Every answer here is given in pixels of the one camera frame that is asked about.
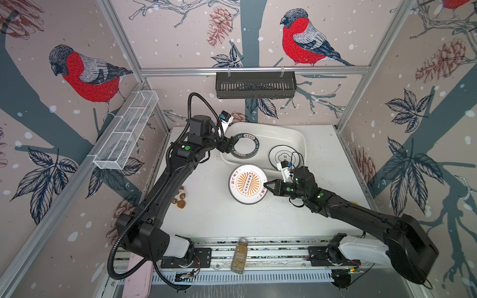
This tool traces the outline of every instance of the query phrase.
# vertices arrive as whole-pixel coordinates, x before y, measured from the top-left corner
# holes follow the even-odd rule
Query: pine cone illustration
[[[207,42],[215,48],[217,43],[222,44],[228,34],[232,32],[232,15],[224,7],[215,7],[209,17]]]
[[[355,147],[353,157],[366,183],[368,183],[371,188],[374,188],[374,183],[376,182],[376,166],[374,165],[373,159],[364,152],[363,147],[358,150]]]
[[[43,31],[43,20],[39,12],[45,12],[32,0],[0,0],[0,24],[3,24],[13,11],[18,16],[8,25],[7,34],[11,37],[28,39],[36,30]]]
[[[434,78],[438,81],[441,77],[448,77],[462,63],[465,53],[466,43],[462,39],[454,38],[444,43],[416,70],[416,81],[423,80],[427,83]]]

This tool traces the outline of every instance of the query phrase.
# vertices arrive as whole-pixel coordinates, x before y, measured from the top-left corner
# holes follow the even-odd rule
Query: tree branch illustration
[[[180,15],[182,15],[182,19],[179,23],[174,25],[174,28],[177,28],[180,24],[184,22],[187,17],[187,14],[191,10],[199,8],[201,6],[207,5],[212,7],[212,5],[218,3],[220,5],[227,6],[228,8],[235,11],[235,13],[231,13],[232,20],[234,20],[240,14],[240,1],[234,0],[195,0],[193,2],[187,3],[186,1],[182,0],[182,2],[178,5],[174,4],[170,0],[133,0],[134,2],[142,5],[138,10],[132,14],[129,19],[133,20],[138,14],[142,14],[143,17],[146,16],[148,10],[172,10]]]
[[[417,35],[412,35],[410,39],[418,38],[421,35],[426,34],[430,30],[434,30],[434,29],[452,30],[452,35],[458,35],[458,34],[465,35],[465,38],[467,39],[467,42],[470,45],[470,48],[474,52],[473,57],[456,57],[456,58],[462,59],[462,61],[460,62],[458,66],[477,62],[477,40],[475,35],[472,32],[472,30],[475,27],[477,27],[477,21],[470,20],[470,18],[476,14],[475,11],[472,10],[472,12],[463,19],[452,18],[450,20],[440,20],[438,18],[431,18],[429,16],[430,6],[424,5],[424,1],[417,0],[417,4],[418,4],[418,7],[415,8],[415,11],[417,11],[418,16],[422,20],[424,30]]]

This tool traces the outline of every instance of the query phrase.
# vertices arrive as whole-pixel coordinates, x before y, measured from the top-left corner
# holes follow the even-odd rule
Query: aluminum frame
[[[338,131],[342,131],[345,125],[348,123],[351,115],[358,106],[359,101],[363,97],[366,89],[368,88],[371,80],[376,75],[381,63],[383,63],[389,49],[391,48],[394,40],[396,39],[399,31],[401,30],[404,22],[409,16],[409,12],[414,6],[415,0],[402,0],[397,7],[396,12],[394,13],[393,19],[389,22],[389,25],[381,38],[379,46],[374,52],[374,56],[370,62],[370,70],[366,76],[363,76],[359,81],[355,91],[353,92],[349,102],[346,105],[346,108],[343,111],[338,123],[336,124]]]

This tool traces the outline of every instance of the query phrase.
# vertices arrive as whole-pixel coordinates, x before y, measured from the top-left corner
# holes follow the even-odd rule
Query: plate
[[[242,204],[255,204],[267,194],[264,183],[265,172],[254,164],[243,164],[235,168],[228,179],[228,189]]]
[[[291,169],[293,170],[300,165],[299,154],[293,152],[296,152],[296,150],[291,148],[290,146],[275,146],[270,150],[269,161],[273,168],[275,170],[278,170],[277,163],[281,163],[282,161],[286,160],[288,162],[291,162]]]
[[[240,159],[248,159],[257,154],[260,143],[258,139],[252,134],[237,134],[237,143],[232,148],[233,156]]]

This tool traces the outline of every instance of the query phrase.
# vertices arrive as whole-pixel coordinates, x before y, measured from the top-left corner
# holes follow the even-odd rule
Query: white plate
[[[228,189],[243,204],[255,204],[267,194],[265,172],[254,164],[240,165],[230,174]]]
[[[286,160],[287,162],[291,162],[291,169],[294,169],[300,165],[300,155],[293,152],[296,152],[296,150],[290,146],[275,146],[270,150],[269,161],[271,165],[277,169],[277,163]]]

